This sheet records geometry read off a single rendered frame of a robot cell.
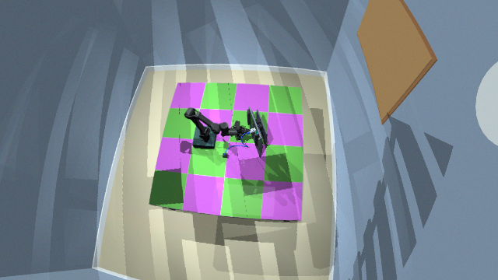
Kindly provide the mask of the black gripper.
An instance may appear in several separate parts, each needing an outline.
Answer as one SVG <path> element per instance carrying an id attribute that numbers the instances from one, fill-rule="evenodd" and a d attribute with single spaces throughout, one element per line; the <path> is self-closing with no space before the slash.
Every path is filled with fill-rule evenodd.
<path id="1" fill-rule="evenodd" d="M 236 126 L 237 126 L 236 128 L 230 127 L 229 128 L 229 133 L 230 133 L 231 137 L 233 137 L 233 135 L 236 135 L 238 140 L 241 139 L 241 136 L 242 136 L 243 133 L 251 131 L 250 129 L 243 128 L 242 126 L 240 126 L 240 122 L 237 122 Z M 245 136 L 246 134 L 244 134 L 243 136 Z"/>

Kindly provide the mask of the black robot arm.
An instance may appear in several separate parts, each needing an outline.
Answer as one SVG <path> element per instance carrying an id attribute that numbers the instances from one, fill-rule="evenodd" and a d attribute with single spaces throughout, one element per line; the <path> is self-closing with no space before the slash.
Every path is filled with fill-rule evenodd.
<path id="1" fill-rule="evenodd" d="M 195 113 L 196 111 L 196 113 Z M 222 123 L 216 123 L 211 120 L 209 120 L 207 117 L 205 117 L 200 111 L 197 111 L 197 109 L 189 107 L 184 114 L 184 116 L 187 119 L 191 119 L 196 127 L 200 129 L 200 135 L 199 137 L 201 138 L 202 141 L 209 141 L 210 139 L 210 131 L 212 130 L 216 135 L 220 133 L 222 137 L 224 136 L 230 136 L 229 133 L 229 127 L 226 122 Z M 208 125 L 211 130 L 208 127 L 205 127 L 203 124 Z"/>

